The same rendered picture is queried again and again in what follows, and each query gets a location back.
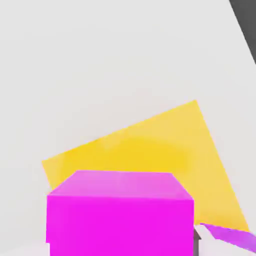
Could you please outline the large yellow box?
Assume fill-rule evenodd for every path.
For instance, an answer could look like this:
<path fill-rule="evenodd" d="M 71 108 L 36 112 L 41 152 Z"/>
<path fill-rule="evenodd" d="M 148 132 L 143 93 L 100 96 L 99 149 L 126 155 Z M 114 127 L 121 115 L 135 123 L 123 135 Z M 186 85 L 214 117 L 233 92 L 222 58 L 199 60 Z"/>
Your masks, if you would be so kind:
<path fill-rule="evenodd" d="M 196 101 L 42 162 L 51 188 L 77 170 L 172 173 L 195 201 L 196 224 L 249 226 Z"/>

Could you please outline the small purple cube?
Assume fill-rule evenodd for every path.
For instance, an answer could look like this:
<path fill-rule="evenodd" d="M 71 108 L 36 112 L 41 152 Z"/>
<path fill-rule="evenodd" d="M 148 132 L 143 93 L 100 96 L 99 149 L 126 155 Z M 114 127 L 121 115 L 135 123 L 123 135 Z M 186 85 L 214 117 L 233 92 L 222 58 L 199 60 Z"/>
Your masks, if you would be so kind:
<path fill-rule="evenodd" d="M 206 223 L 200 225 L 204 226 L 216 240 L 256 253 L 256 235 L 251 232 Z"/>

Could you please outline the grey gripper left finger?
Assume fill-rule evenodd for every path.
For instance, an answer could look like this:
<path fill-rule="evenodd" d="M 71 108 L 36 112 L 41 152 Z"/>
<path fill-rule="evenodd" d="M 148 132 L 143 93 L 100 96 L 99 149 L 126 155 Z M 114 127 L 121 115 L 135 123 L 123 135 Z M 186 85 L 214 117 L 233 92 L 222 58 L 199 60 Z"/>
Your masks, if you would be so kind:
<path fill-rule="evenodd" d="M 50 245 L 36 242 L 4 252 L 0 256 L 50 256 Z"/>

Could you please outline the small magenta cube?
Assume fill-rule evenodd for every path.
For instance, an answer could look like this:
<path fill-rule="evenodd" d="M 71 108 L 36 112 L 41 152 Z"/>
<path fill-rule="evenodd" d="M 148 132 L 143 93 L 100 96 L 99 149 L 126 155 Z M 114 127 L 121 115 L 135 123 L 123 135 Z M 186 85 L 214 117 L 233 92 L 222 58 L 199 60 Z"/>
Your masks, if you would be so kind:
<path fill-rule="evenodd" d="M 50 256 L 193 256 L 194 200 L 171 173 L 81 170 L 47 196 Z"/>

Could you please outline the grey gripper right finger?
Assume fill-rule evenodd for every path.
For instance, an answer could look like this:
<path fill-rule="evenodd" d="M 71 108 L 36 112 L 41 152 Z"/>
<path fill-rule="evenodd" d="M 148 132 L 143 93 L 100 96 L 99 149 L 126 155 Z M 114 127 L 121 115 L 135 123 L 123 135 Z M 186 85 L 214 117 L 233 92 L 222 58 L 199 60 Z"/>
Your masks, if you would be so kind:
<path fill-rule="evenodd" d="M 195 225 L 194 227 L 201 237 L 198 249 L 199 256 L 256 256 L 256 253 L 252 251 L 215 239 L 203 225 Z"/>

